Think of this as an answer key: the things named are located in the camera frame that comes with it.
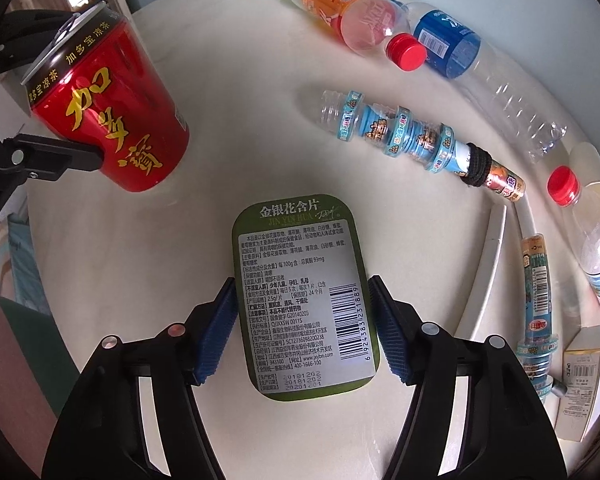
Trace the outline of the red herbal tea can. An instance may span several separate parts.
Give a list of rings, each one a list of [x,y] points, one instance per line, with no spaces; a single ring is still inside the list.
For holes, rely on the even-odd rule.
[[[100,170],[129,192],[166,180],[186,152],[186,121],[131,23],[106,3],[73,14],[22,84],[32,113],[61,138],[100,148]]]

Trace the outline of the white marker blue end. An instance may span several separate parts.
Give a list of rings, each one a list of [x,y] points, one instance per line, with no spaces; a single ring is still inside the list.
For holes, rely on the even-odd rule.
[[[498,270],[505,226],[506,206],[493,205],[474,282],[454,334],[456,338],[468,340],[477,338],[478,329],[489,303],[496,271]]]

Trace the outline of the green lozenge tin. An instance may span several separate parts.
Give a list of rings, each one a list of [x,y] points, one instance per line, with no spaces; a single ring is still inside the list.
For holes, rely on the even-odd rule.
[[[380,362],[352,212],[315,194],[244,209],[232,229],[249,378],[282,402],[349,392]]]

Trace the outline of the ribbed cartoon bottle teal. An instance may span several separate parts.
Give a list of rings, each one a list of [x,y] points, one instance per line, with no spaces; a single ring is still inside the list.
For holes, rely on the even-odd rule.
[[[542,234],[521,242],[524,264],[524,338],[518,342],[516,356],[539,398],[550,393],[563,396],[566,387],[550,374],[552,355],[559,338],[553,333],[553,296],[550,287],[545,238]]]

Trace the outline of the white silver marker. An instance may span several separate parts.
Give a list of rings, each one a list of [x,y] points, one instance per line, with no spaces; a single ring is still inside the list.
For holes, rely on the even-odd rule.
[[[518,226],[521,232],[521,237],[525,240],[535,236],[536,229],[533,219],[532,209],[527,195],[522,196],[514,203]]]

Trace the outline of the ribbed cartoon bottle black cap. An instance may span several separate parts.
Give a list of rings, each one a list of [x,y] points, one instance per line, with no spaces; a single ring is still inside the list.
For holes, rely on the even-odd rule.
[[[417,119],[406,107],[370,104],[358,91],[326,90],[317,122],[340,141],[363,139],[388,157],[407,156],[432,174],[449,171],[466,185],[487,188],[511,202],[526,192],[524,180],[489,152],[457,140],[454,130],[442,122]]]

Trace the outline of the white gold medicine box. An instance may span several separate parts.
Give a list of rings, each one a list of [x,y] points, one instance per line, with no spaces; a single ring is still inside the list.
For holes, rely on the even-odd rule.
[[[562,358],[567,392],[559,401],[555,431],[562,440],[581,442],[600,417],[600,325],[583,327]]]

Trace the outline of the clear bottle red cap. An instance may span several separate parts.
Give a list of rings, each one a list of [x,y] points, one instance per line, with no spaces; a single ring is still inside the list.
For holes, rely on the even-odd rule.
[[[546,188],[562,211],[567,240],[600,306],[600,196],[568,166],[554,169]]]

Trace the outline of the white paper cup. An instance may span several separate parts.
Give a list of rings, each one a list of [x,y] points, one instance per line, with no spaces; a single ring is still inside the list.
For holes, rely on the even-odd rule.
[[[600,196],[600,153],[593,144],[575,145],[569,154],[569,166],[585,188]]]

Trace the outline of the blue label water bottle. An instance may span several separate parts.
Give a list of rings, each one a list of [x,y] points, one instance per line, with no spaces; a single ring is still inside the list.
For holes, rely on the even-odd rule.
[[[568,132],[516,84],[516,70],[494,47],[452,15],[427,3],[393,0],[414,37],[427,49],[427,64],[455,84],[491,126],[532,162]]]

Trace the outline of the orange label bottle red cap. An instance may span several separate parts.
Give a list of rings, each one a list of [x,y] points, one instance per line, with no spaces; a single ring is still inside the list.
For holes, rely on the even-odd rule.
[[[354,53],[385,58],[404,72],[425,63],[426,48],[413,36],[406,11],[391,0],[291,0],[336,32]]]

